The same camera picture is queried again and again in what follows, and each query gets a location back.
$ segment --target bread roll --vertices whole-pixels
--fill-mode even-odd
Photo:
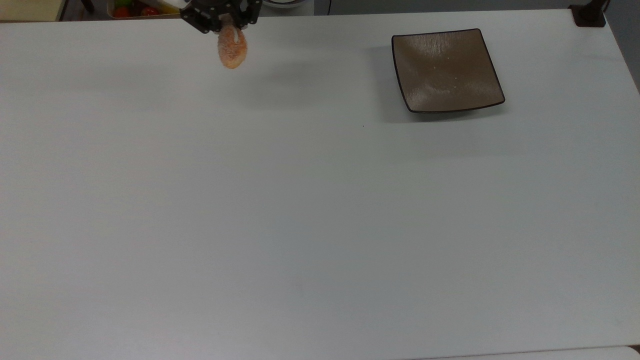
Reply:
[[[222,29],[218,34],[220,61],[226,68],[235,69],[246,58],[246,39],[229,14],[222,15],[220,21],[222,21]]]

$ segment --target black clamp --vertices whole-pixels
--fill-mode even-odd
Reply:
[[[573,21],[581,28],[604,28],[607,21],[604,12],[607,11],[610,0],[592,0],[587,5],[571,5]]]
[[[243,0],[191,0],[180,10],[180,16],[201,33],[210,31],[215,33],[222,29],[220,15],[229,14],[239,29],[258,21],[262,0],[247,0],[246,8],[242,10]]]

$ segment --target robotic arm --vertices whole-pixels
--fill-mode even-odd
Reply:
[[[220,15],[229,14],[236,27],[244,29],[258,21],[261,6],[262,0],[191,0],[180,16],[203,34],[217,33],[222,28]]]

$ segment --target square plate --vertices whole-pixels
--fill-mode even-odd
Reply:
[[[409,111],[445,113],[504,102],[480,29],[394,35],[391,43]]]

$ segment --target table surface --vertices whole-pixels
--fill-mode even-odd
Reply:
[[[391,36],[468,28],[506,102],[409,113]],[[0,24],[0,357],[640,343],[640,96],[608,27],[536,10],[246,36],[227,70],[180,20]]]
[[[58,21],[65,0],[0,0],[0,21]]]

